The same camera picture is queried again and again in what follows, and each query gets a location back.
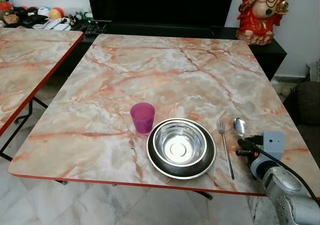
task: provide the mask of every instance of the plate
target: plate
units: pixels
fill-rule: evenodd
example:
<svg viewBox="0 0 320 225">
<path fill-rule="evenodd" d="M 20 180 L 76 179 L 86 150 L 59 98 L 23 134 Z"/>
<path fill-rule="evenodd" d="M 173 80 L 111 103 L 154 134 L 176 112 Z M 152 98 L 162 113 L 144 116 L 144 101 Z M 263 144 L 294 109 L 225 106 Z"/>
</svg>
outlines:
<svg viewBox="0 0 320 225">
<path fill-rule="evenodd" d="M 153 137 L 156 132 L 156 130 L 165 122 L 171 121 L 171 120 L 181 120 L 181 121 L 187 121 L 195 126 L 197 126 L 202 133 L 205 136 L 206 143 L 207 143 L 207 148 L 204 157 L 196 164 L 193 164 L 191 166 L 174 166 L 171 164 L 168 164 L 164 162 L 156 153 L 153 145 Z M 204 173 L 206 173 L 211 166 L 214 164 L 215 159 L 216 159 L 216 146 L 215 142 L 212 139 L 211 135 L 208 133 L 208 131 L 198 124 L 195 121 L 189 120 L 189 119 L 184 119 L 184 118 L 170 118 L 167 120 L 164 120 L 157 124 L 153 130 L 151 131 L 147 143 L 146 143 L 146 150 L 147 150 L 147 155 L 152 163 L 152 165 L 162 174 L 174 178 L 174 179 L 180 179 L 180 180 L 188 180 L 188 179 L 193 179 L 197 178 Z"/>
</svg>

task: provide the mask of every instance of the television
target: television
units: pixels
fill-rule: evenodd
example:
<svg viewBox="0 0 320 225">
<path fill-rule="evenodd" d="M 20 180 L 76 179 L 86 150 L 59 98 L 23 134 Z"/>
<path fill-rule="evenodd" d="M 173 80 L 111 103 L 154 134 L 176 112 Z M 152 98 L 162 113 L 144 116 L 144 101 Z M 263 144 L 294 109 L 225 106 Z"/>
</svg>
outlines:
<svg viewBox="0 0 320 225">
<path fill-rule="evenodd" d="M 90 0 L 96 21 L 224 26 L 232 0 Z"/>
</svg>

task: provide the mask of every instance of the bowl rim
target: bowl rim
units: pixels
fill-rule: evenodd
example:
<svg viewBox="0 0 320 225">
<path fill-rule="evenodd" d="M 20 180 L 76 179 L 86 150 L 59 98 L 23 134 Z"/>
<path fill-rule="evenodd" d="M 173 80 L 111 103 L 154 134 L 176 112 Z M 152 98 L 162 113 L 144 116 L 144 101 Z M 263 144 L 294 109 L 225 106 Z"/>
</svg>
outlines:
<svg viewBox="0 0 320 225">
<path fill-rule="evenodd" d="M 203 131 L 204 131 L 205 133 L 207 133 L 207 135 L 210 137 L 210 141 L 211 141 L 211 143 L 212 143 L 212 145 L 213 145 L 213 151 L 214 151 L 214 153 L 213 153 L 213 158 L 212 158 L 210 164 L 209 164 L 202 172 L 200 172 L 200 173 L 198 173 L 198 174 L 196 174 L 196 175 L 191 175 L 191 176 L 176 176 L 176 175 L 172 175 L 172 174 L 170 174 L 170 173 L 167 173 L 167 172 L 163 171 L 163 170 L 162 170 L 161 168 L 159 168 L 159 167 L 155 164 L 155 162 L 152 160 L 152 158 L 151 158 L 151 156 L 150 156 L 150 151 L 149 151 L 149 148 L 148 148 L 148 146 L 149 146 L 149 141 L 150 141 L 150 136 L 151 136 L 153 130 L 150 132 L 150 134 L 149 134 L 149 136 L 148 136 L 148 138 L 147 138 L 147 141 L 146 141 L 146 153 L 147 153 L 147 156 L 148 156 L 148 158 L 149 158 L 149 161 L 151 162 L 151 164 L 153 165 L 153 167 L 154 167 L 156 170 L 158 170 L 161 174 L 164 174 L 164 175 L 166 175 L 166 176 L 168 176 L 168 177 L 170 177 L 170 178 L 173 178 L 173 179 L 189 180 L 189 179 L 194 179 L 194 178 L 197 178 L 197 177 L 202 176 L 203 174 L 205 174 L 206 172 L 208 172 L 208 171 L 211 169 L 211 167 L 213 166 L 213 164 L 215 163 L 216 158 L 217 158 L 217 147 L 216 147 L 216 143 L 215 143 L 213 137 L 211 136 L 210 132 L 209 132 L 207 129 L 205 129 L 202 125 L 200 125 L 199 123 L 197 123 L 197 122 L 195 122 L 195 121 L 193 121 L 193 120 L 186 119 L 186 118 L 179 118 L 179 117 L 169 118 L 169 119 L 166 119 L 166 120 L 163 120 L 163 121 L 159 122 L 159 123 L 155 126 L 155 128 L 156 128 L 157 126 L 161 125 L 162 123 L 167 122 L 167 121 L 170 121 L 170 120 L 188 121 L 188 122 L 190 122 L 190 123 L 193 123 L 193 124 L 196 125 L 196 126 L 199 126 L 201 129 L 203 129 Z"/>
<path fill-rule="evenodd" d="M 164 157 L 162 157 L 160 155 L 160 153 L 158 152 L 158 149 L 156 148 L 156 136 L 159 133 L 159 130 L 161 128 L 163 128 L 165 125 L 172 124 L 172 123 L 182 123 L 182 124 L 188 125 L 188 126 L 192 127 L 193 129 L 195 129 L 198 132 L 198 134 L 202 137 L 202 139 L 204 141 L 204 149 L 202 151 L 201 156 L 197 160 L 195 160 L 193 162 L 190 162 L 190 163 L 187 163 L 187 164 L 177 164 L 177 163 L 173 163 L 173 162 L 170 162 L 170 161 L 166 160 Z M 154 151 L 156 152 L 157 156 L 162 161 L 164 161 L 165 163 L 167 163 L 167 164 L 169 164 L 171 166 L 174 166 L 174 167 L 190 167 L 192 165 L 197 164 L 199 161 L 201 161 L 204 158 L 204 156 L 206 154 L 206 151 L 207 151 L 207 139 L 206 139 L 205 135 L 203 134 L 203 132 L 196 125 L 194 125 L 193 123 L 191 123 L 188 120 L 181 120 L 181 119 L 164 120 L 158 125 L 159 125 L 159 127 L 154 132 L 154 135 L 153 135 L 153 138 L 152 138 L 152 144 L 153 144 Z"/>
</svg>

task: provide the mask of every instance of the ganesha figurine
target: ganesha figurine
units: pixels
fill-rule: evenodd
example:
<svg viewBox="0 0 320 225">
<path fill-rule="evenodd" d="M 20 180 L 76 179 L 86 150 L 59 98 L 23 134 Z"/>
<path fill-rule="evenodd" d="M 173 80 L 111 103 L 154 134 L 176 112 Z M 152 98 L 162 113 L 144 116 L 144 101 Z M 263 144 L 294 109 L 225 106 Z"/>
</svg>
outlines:
<svg viewBox="0 0 320 225">
<path fill-rule="evenodd" d="M 289 10 L 285 0 L 242 0 L 239 6 L 241 13 L 237 18 L 240 27 L 236 37 L 248 45 L 265 45 L 274 38 L 273 26 L 280 21 Z"/>
</svg>

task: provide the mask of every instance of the dark cushion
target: dark cushion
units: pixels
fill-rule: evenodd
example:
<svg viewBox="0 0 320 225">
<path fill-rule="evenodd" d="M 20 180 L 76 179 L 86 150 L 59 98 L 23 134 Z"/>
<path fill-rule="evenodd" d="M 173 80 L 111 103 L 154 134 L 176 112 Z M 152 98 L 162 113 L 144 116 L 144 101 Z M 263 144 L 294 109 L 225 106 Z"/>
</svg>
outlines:
<svg viewBox="0 0 320 225">
<path fill-rule="evenodd" d="M 320 126 L 300 124 L 296 127 L 320 168 Z"/>
<path fill-rule="evenodd" d="M 302 122 L 320 125 L 320 82 L 300 83 L 295 87 L 295 91 Z"/>
</svg>

